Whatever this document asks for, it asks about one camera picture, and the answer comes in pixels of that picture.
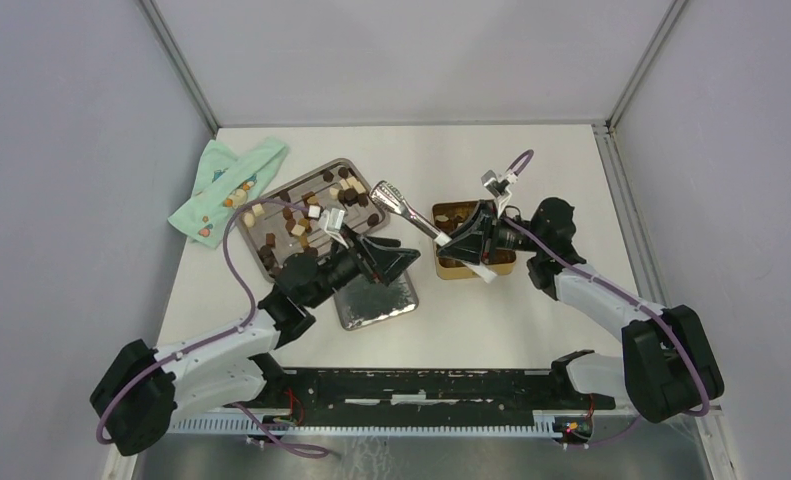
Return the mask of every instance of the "tray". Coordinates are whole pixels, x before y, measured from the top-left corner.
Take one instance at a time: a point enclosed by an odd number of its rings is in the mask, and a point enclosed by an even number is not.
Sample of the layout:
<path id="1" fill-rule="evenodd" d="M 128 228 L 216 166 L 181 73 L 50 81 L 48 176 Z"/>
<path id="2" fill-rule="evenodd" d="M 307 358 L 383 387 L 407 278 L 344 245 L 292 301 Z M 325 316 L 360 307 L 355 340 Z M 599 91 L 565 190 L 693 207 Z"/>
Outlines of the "tray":
<path id="1" fill-rule="evenodd" d="M 433 224 L 448 235 L 464 222 L 472 214 L 477 201 L 471 202 L 451 202 L 437 203 L 431 212 L 433 213 Z M 448 221 L 440 221 L 437 217 L 446 216 Z M 469 270 L 463 262 L 451 260 L 450 258 L 439 258 L 436 252 L 439 246 L 433 246 L 433 258 L 436 264 L 436 275 L 443 280 L 460 280 L 463 278 L 477 278 L 477 274 Z M 516 252 L 512 250 L 497 250 L 495 259 L 486 266 L 498 275 L 509 275 L 516 265 Z"/>
<path id="2" fill-rule="evenodd" d="M 339 199 L 331 197 L 331 187 L 344 191 L 340 185 L 340 180 L 343 179 L 340 176 L 340 170 L 343 168 L 347 169 L 349 176 L 359 180 L 366 190 L 366 194 L 371 191 L 369 183 L 354 163 L 347 158 L 338 158 L 266 193 L 263 197 L 287 201 L 288 195 L 289 202 L 303 205 L 303 197 L 312 193 L 316 196 L 322 209 L 338 207 L 345 210 L 345 223 L 357 233 L 370 232 L 386 225 L 389 221 L 389 215 L 378 208 L 371 200 L 365 206 L 360 205 L 360 203 L 346 206 Z M 332 180 L 325 180 L 326 172 L 333 175 Z M 284 217 L 283 207 L 269 203 L 262 204 L 262 207 L 265 213 L 255 217 L 256 223 L 252 227 L 248 228 L 244 224 L 242 220 L 243 215 L 239 216 L 236 225 L 239 227 L 239 231 L 242 232 L 245 243 L 248 244 L 248 248 L 257 261 L 257 265 L 268 281 L 274 282 L 274 276 L 280 272 L 283 262 L 290 255 L 306 251 L 306 253 L 311 255 L 315 254 L 316 257 L 323 257 L 330 252 L 331 238 L 318 228 L 318 223 L 315 220 L 310 220 L 311 228 L 308 229 L 305 235 L 309 246 L 304 248 L 302 239 L 292 235 L 287 230 L 287 219 Z M 373 215 L 377 215 L 378 221 L 373 225 L 369 225 L 369 219 Z M 292 211 L 292 220 L 296 223 L 303 218 L 305 217 L 301 212 Z M 264 249 L 263 247 L 266 246 L 266 234 L 268 233 L 274 234 L 275 245 L 270 249 Z M 269 251 L 273 255 L 274 260 L 269 260 L 270 257 L 268 255 L 263 255 Z"/>

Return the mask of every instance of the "white tabletop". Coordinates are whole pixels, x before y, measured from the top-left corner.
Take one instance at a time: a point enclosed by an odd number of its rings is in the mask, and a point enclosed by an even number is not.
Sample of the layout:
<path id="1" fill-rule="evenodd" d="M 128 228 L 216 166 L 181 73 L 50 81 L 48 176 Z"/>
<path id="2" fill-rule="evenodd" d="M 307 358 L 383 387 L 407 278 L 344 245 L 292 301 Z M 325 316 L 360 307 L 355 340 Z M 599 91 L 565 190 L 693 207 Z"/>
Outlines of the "white tabletop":
<path id="1" fill-rule="evenodd" d="M 429 213 L 440 202 L 487 198 L 480 176 L 503 171 L 522 151 L 536 152 L 513 187 L 512 204 L 529 218 L 539 202 L 558 196 L 575 209 L 578 252 L 602 274 L 636 291 L 601 159 L 588 125 L 423 126 L 222 129 L 218 140 L 237 153 L 267 136 L 291 152 L 271 186 L 282 185 L 334 158 L 352 160 L 372 185 L 388 180 Z M 441 280 L 431 241 L 400 218 L 376 233 L 417 248 L 409 273 L 419 307 L 348 332 L 333 300 L 312 312 L 317 323 L 274 352 L 284 366 L 378 368 L 537 368 L 569 352 L 594 348 L 618 355 L 619 342 L 583 314 L 536 290 L 526 255 L 492 284 Z M 238 231 L 230 252 L 261 299 L 271 291 Z M 187 243 L 160 332 L 176 342 L 238 318 L 247 299 L 224 264 L 221 249 Z"/>

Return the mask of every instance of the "gold container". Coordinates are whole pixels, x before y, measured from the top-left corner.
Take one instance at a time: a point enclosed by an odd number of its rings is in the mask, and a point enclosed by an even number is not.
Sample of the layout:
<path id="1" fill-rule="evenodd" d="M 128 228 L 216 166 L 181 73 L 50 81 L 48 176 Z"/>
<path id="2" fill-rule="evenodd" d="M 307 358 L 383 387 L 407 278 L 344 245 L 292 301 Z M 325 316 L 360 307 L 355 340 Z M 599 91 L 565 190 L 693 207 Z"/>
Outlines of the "gold container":
<path id="1" fill-rule="evenodd" d="M 433 206 L 433 224 L 448 235 L 457 229 L 461 223 L 469 218 L 477 202 L 451 202 L 437 203 Z M 437 217 L 447 217 L 447 220 L 439 220 Z M 451 260 L 450 258 L 439 258 L 437 252 L 439 246 L 433 245 L 433 258 L 436 263 L 436 274 L 442 280 L 460 280 L 463 278 L 478 278 L 477 274 L 469 270 L 463 262 Z M 509 275 L 516 265 L 516 252 L 512 250 L 497 250 L 495 260 L 486 266 L 498 275 Z"/>

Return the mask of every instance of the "green towel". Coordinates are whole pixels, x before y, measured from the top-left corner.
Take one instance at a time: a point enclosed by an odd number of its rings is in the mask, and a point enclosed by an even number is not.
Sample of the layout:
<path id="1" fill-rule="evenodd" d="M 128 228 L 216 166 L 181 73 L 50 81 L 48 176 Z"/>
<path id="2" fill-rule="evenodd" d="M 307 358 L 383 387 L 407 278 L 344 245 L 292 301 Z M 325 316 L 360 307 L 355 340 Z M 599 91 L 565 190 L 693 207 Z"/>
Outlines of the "green towel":
<path id="1" fill-rule="evenodd" d="M 276 138 L 267 138 L 240 156 L 210 140 L 198 163 L 192 198 L 168 217 L 168 223 L 208 247 L 217 247 L 233 215 L 233 208 L 224 206 L 227 197 L 249 181 L 254 185 L 247 191 L 247 201 L 262 195 L 288 153 L 289 146 Z"/>

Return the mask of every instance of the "wall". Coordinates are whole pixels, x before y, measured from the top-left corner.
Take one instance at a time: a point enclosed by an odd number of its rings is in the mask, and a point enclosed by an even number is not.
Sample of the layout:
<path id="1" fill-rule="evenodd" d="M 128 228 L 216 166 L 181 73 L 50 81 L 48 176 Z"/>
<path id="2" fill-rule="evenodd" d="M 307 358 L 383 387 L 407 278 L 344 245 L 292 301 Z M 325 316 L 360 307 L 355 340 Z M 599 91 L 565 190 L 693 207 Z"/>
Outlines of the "wall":
<path id="1" fill-rule="evenodd" d="M 89 394 L 156 338 L 207 139 L 135 2 L 0 0 L 0 479 L 100 474 Z"/>
<path id="2" fill-rule="evenodd" d="M 690 2 L 618 141 L 722 367 L 740 473 L 791 479 L 791 0 Z"/>
<path id="3" fill-rule="evenodd" d="M 670 0 L 156 0 L 224 126 L 604 119 Z"/>

